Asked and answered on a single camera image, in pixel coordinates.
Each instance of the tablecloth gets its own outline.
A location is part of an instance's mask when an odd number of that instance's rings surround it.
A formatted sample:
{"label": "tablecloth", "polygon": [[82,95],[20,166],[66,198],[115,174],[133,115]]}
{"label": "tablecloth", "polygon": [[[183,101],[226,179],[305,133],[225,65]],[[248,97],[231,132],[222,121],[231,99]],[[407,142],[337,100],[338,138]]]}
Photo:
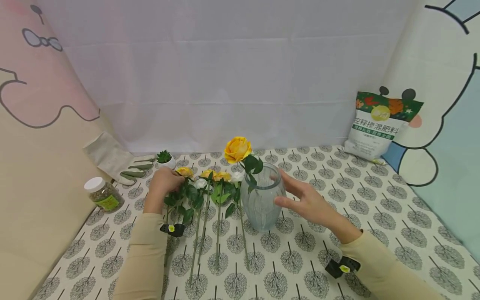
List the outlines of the tablecloth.
{"label": "tablecloth", "polygon": [[[338,212],[373,233],[446,299],[480,299],[478,263],[390,166],[366,162],[345,153],[341,146],[256,150],[254,154],[309,182]],[[196,176],[208,168],[242,171],[221,152],[174,158],[178,167],[191,167]],[[111,299],[154,170],[134,186],[117,185],[125,198],[121,210],[104,214],[97,208],[92,212],[35,300]],[[165,277],[158,283],[164,287],[164,299],[375,298],[354,274],[334,279],[325,271],[331,258],[341,257],[338,239],[287,209],[267,233],[257,232],[243,214],[250,271],[241,242],[240,211],[228,219],[222,217],[217,269],[217,209],[212,203],[208,211],[202,210],[201,220],[207,213],[208,221],[199,265],[199,253],[192,262],[196,221],[186,228],[184,237],[168,239]],[[179,220],[175,214],[169,218]]]}

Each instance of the white lid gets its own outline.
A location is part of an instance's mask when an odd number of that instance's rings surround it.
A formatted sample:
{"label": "white lid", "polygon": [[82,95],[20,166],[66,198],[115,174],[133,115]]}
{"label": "white lid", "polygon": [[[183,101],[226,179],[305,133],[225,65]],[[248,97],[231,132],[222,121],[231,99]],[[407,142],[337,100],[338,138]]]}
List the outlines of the white lid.
{"label": "white lid", "polygon": [[84,185],[84,189],[86,189],[88,192],[97,192],[101,190],[105,186],[105,180],[101,177],[94,177],[87,181],[87,183]]}

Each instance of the white pot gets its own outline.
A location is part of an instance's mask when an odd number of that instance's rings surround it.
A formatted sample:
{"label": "white pot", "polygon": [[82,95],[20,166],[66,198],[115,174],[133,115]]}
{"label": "white pot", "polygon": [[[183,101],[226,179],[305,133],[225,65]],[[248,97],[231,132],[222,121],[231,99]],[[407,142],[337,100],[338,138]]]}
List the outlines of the white pot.
{"label": "white pot", "polygon": [[175,168],[177,167],[177,162],[175,161],[175,159],[173,159],[173,156],[172,156],[172,158],[164,164],[160,164],[159,162],[157,162],[157,168],[161,168],[161,167],[167,167],[172,170],[175,170]]}

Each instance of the hand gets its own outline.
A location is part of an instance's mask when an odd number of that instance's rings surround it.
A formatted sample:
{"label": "hand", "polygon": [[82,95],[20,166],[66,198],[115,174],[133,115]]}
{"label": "hand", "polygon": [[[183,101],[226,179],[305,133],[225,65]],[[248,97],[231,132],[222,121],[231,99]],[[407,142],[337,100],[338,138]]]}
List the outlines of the hand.
{"label": "hand", "polygon": [[161,167],[153,175],[144,204],[144,214],[161,214],[163,209],[163,199],[165,196],[176,190],[185,178],[167,167]]}
{"label": "hand", "polygon": [[280,170],[280,174],[287,192],[298,197],[300,201],[279,196],[275,198],[276,205],[291,209],[308,221],[327,228],[342,217],[313,186],[290,177],[283,170]]}
{"label": "hand", "polygon": [[342,244],[350,243],[361,236],[361,231],[333,209],[313,186],[290,177],[283,170],[280,170],[280,174],[287,191],[297,196],[300,201],[279,196],[274,200],[276,205],[291,209],[314,224],[327,227]]}

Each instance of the white fabric backdrop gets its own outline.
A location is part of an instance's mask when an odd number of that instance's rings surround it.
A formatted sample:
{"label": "white fabric backdrop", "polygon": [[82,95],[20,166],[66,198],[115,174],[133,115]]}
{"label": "white fabric backdrop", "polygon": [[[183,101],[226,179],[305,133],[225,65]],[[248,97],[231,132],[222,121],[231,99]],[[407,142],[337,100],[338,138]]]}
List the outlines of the white fabric backdrop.
{"label": "white fabric backdrop", "polygon": [[341,144],[413,0],[40,0],[135,153]]}

